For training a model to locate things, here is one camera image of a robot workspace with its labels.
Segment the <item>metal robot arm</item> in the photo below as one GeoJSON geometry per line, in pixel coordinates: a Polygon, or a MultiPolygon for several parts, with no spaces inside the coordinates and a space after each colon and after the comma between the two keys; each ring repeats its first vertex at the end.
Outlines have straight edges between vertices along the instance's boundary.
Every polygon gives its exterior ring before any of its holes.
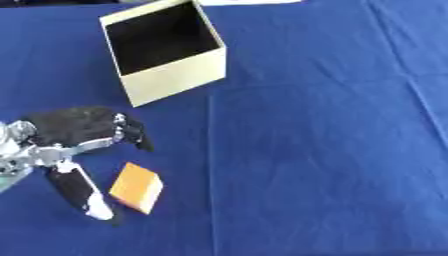
{"type": "Polygon", "coordinates": [[[0,123],[0,192],[43,167],[46,177],[75,208],[100,220],[115,214],[89,175],[72,157],[127,141],[152,150],[140,122],[106,107],[36,113],[0,123]]]}

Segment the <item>white box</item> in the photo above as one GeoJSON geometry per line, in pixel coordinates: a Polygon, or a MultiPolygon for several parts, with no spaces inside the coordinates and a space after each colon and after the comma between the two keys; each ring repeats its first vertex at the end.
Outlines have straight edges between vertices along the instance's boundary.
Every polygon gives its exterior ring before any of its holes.
{"type": "Polygon", "coordinates": [[[195,0],[159,0],[100,21],[134,107],[226,75],[226,46],[195,0]]]}

